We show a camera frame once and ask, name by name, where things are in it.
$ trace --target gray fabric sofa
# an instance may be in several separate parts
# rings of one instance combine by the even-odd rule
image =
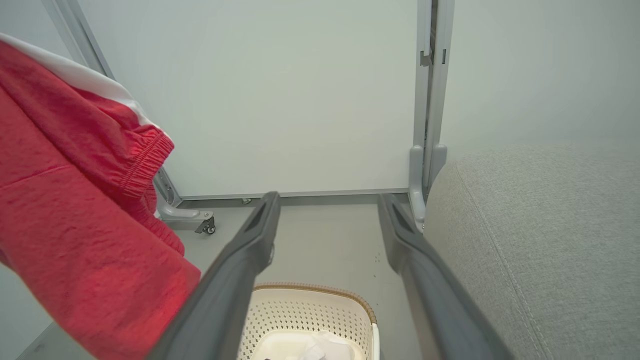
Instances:
[[[516,357],[640,357],[640,148],[450,161],[424,236]]]

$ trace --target white panel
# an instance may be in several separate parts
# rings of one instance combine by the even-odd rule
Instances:
[[[181,196],[406,188],[416,0],[81,0]]]
[[[71,58],[40,0],[0,1],[0,32]],[[0,304],[0,359],[14,360],[47,328],[51,317],[3,265]]]
[[[638,15],[638,0],[456,1],[440,138],[449,157],[637,141]]]

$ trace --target laundry basket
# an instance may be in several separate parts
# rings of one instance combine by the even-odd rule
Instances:
[[[305,338],[329,331],[352,348],[354,360],[379,360],[376,316],[359,295],[327,286],[276,282],[255,287],[246,315],[238,360],[264,360],[302,353]]]

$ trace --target red sweatshirt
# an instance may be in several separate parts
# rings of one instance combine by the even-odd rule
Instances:
[[[96,95],[95,79],[63,81],[31,50],[0,37],[0,261],[94,356],[141,359],[200,279],[153,216],[173,144],[113,100],[124,88],[107,79],[112,99]]]

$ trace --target floor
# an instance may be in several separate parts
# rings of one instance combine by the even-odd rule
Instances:
[[[406,203],[406,196],[401,200]],[[186,258],[204,272],[253,208],[239,200],[198,201],[187,207],[213,208],[216,217],[213,235],[194,233],[192,222],[170,224],[184,242]],[[257,282],[305,282],[353,291],[376,313],[383,358],[418,359],[404,286],[387,263],[377,211],[375,197],[282,199],[273,262]],[[23,359],[93,358],[53,326]]]

